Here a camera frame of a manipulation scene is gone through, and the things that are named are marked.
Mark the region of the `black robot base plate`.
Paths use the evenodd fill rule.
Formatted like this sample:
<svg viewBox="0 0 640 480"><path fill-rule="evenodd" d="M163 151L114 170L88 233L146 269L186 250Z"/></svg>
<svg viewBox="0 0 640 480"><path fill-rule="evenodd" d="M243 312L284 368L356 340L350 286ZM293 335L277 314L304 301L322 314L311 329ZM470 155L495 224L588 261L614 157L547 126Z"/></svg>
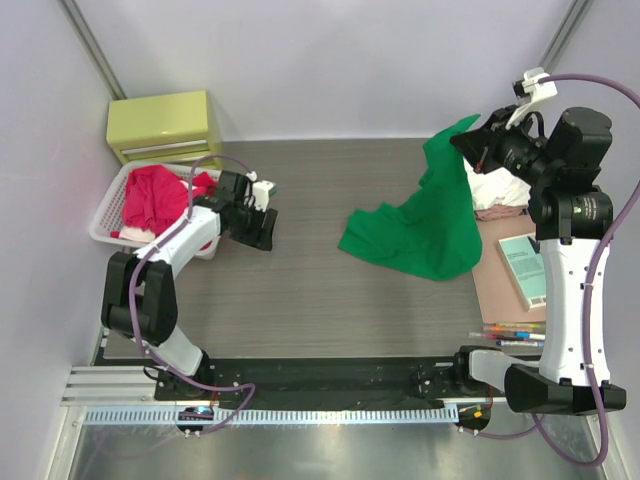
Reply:
<svg viewBox="0 0 640 480"><path fill-rule="evenodd" d="M218 359L211 362L216 387L256 385L254 398L271 407L293 401L391 402L407 397L441 400L504 393L477 381L458 380L452 357Z"/></svg>

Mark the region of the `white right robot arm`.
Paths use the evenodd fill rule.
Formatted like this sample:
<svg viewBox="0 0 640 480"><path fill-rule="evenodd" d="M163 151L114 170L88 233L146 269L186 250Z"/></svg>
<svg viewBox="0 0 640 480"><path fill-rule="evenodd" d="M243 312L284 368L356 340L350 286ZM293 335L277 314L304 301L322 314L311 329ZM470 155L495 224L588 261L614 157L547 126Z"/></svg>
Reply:
<svg viewBox="0 0 640 480"><path fill-rule="evenodd" d="M611 143L611 120L586 107L566 109L551 135L529 131L538 112L509 125L516 111L494 111L480 128L451 137L478 173L504 168L530 188L528 212L545 268L546 339L537 364L494 349L470 349L450 375L471 396L486 384L512 411L590 415L620 411L625 389L612 384L603 341L603 280L614 223L610 197L595 185Z"/></svg>

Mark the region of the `green t shirt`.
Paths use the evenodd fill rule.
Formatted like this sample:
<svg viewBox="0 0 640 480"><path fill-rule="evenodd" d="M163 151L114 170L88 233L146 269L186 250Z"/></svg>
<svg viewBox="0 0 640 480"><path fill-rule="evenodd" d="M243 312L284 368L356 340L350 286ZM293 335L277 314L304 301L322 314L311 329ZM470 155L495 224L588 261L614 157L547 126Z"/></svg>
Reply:
<svg viewBox="0 0 640 480"><path fill-rule="evenodd" d="M481 259L465 161L450 143L467 132L477 114L458 120L427 140L426 170L404 203L355 210L338 248L360 260L424 279L444 281L470 272Z"/></svg>

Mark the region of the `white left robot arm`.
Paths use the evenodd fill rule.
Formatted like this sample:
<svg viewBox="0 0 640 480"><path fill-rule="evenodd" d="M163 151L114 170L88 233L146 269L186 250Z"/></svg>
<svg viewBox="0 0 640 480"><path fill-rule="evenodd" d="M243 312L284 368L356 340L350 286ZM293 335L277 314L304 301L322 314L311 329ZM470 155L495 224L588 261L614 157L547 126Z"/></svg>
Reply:
<svg viewBox="0 0 640 480"><path fill-rule="evenodd" d="M150 244L115 253L108 262L101 323L135 342L141 353L177 377L177 386L198 400L211 391L212 371L204 350L178 326L175 279L209 242L221 235L240 244L272 249L278 212L269 206L276 185L257 174L219 173L213 193L187 191L176 222Z"/></svg>

